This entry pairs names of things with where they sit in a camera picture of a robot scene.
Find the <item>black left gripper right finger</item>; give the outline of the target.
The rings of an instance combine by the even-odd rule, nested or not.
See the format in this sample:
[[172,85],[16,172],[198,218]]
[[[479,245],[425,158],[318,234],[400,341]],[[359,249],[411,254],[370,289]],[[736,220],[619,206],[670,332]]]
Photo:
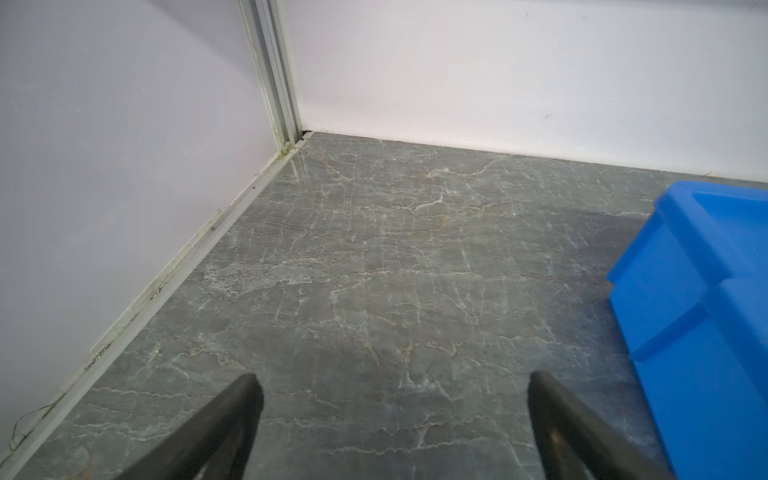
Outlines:
[[530,375],[529,417],[548,479],[672,479],[545,371]]

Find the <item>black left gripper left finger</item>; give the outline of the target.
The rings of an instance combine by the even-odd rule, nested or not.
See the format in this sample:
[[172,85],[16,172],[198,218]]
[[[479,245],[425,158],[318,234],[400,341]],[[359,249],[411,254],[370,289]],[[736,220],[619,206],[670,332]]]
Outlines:
[[263,408],[257,376],[243,374],[119,477],[241,479]]

